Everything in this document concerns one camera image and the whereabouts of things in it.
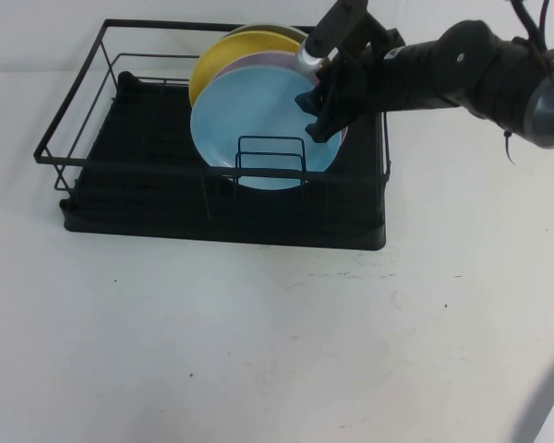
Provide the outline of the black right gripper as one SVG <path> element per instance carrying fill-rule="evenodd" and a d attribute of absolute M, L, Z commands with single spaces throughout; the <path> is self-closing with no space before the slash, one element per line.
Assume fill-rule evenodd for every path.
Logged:
<path fill-rule="evenodd" d="M 361 27 L 352 31 L 338 47 L 338 54 L 320 70 L 320 87 L 303 92 L 295 102 L 315 118 L 306 126 L 313 141 L 326 143 L 373 110 L 380 77 L 379 65 L 391 49 L 404 45 L 396 28 Z"/>

